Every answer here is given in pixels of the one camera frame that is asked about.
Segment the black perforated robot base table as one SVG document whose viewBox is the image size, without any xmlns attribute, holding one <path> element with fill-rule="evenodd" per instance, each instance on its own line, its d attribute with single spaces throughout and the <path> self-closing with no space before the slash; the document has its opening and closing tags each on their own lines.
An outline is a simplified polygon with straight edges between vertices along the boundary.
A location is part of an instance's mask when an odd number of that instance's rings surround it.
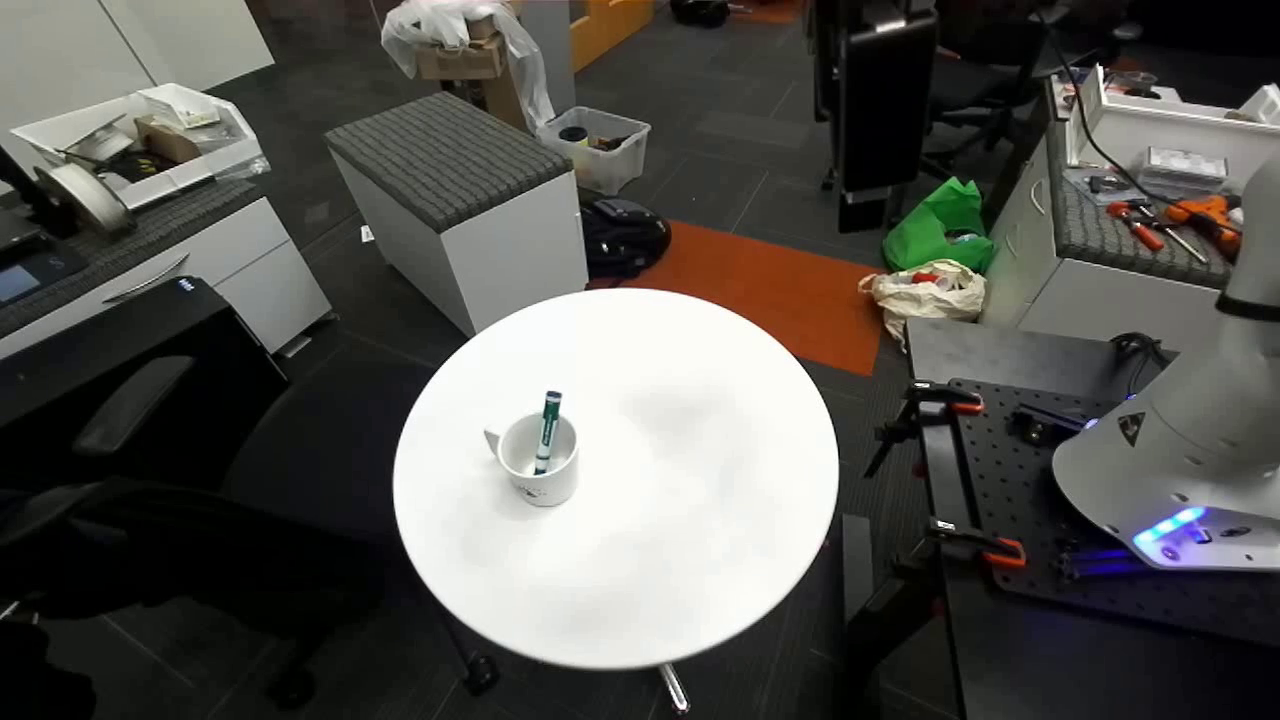
<svg viewBox="0 0 1280 720">
<path fill-rule="evenodd" d="M 1055 494 L 1061 442 L 1105 414 L 1078 391 L 957 382 L 978 416 L 928 425 L 932 511 L 1023 546 L 997 571 L 949 552 L 949 624 L 966 720 L 1280 720 L 1274 582 L 1156 571 Z"/>
</svg>

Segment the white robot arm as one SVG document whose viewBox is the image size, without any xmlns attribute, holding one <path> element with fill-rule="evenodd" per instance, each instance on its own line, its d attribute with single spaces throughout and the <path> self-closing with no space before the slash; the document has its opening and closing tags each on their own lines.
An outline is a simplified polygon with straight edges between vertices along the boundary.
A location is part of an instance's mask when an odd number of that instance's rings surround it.
<svg viewBox="0 0 1280 720">
<path fill-rule="evenodd" d="M 1216 341 L 1051 453 L 1055 494 L 1156 571 L 1280 570 L 1280 161 L 1245 185 Z"/>
</svg>

